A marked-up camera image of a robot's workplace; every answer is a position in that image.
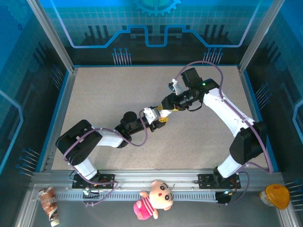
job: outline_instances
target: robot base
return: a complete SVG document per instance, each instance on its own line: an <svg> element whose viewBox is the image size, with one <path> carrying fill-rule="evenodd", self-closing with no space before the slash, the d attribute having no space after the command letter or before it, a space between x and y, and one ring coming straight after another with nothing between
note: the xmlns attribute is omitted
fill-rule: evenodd
<svg viewBox="0 0 303 227"><path fill-rule="evenodd" d="M233 174L230 177L221 180L220 184L214 179L214 174L198 174L199 189L234 189L237 184L237 189L241 188L239 175Z"/></svg>
<svg viewBox="0 0 303 227"><path fill-rule="evenodd" d="M91 181L93 182L99 182L99 183L106 183L115 181L115 175L114 174L96 174ZM84 181L79 174L75 174L73 182L72 182L72 189L86 189L86 187L89 187L91 191L94 189L113 189L114 184L104 184L104 185L92 185L88 182Z"/></svg>

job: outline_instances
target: stuffed toy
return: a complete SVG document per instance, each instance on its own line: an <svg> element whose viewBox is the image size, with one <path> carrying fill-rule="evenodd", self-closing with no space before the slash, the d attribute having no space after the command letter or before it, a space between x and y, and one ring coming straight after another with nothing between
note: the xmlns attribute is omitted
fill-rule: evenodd
<svg viewBox="0 0 303 227"><path fill-rule="evenodd" d="M154 181L151 191L140 192L142 198L134 204L134 212L139 220L153 216L158 218L157 209L169 210L174 202L171 189L163 181Z"/></svg>

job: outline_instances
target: beige table surface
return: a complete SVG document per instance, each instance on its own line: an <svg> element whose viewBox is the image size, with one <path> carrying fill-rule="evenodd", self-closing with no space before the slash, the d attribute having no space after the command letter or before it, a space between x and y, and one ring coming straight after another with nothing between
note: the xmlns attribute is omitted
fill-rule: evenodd
<svg viewBox="0 0 303 227"><path fill-rule="evenodd" d="M98 127L115 128L124 113L139 113L144 107L160 105L170 94L168 83L179 66L80 68L72 90L62 134L82 119ZM195 66L203 79L220 83L220 74L211 66ZM247 116L250 108L236 66L221 66L223 91ZM144 140L144 132L132 136L134 143ZM149 131L143 147L123 149L95 147L89 156L97 169L198 169L214 168L229 155L232 133L207 106L196 112L175 112L165 127ZM267 166L264 155L253 160ZM56 151L53 170L71 169Z"/></svg>

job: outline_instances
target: orange lid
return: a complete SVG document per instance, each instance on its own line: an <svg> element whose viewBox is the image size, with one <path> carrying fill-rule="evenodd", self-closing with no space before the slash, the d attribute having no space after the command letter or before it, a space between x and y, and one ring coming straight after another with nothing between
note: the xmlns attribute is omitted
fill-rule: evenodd
<svg viewBox="0 0 303 227"><path fill-rule="evenodd" d="M289 201L290 194L286 187L280 184L272 184L265 189L265 194L269 201L279 209L286 209Z"/></svg>

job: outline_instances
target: plush doll head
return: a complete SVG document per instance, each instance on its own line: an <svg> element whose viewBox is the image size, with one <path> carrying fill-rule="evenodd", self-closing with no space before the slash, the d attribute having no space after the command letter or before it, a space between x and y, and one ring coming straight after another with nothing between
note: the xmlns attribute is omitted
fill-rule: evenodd
<svg viewBox="0 0 303 227"><path fill-rule="evenodd" d="M154 181L151 184L149 197L155 209L169 210L174 202L171 189L163 181Z"/></svg>

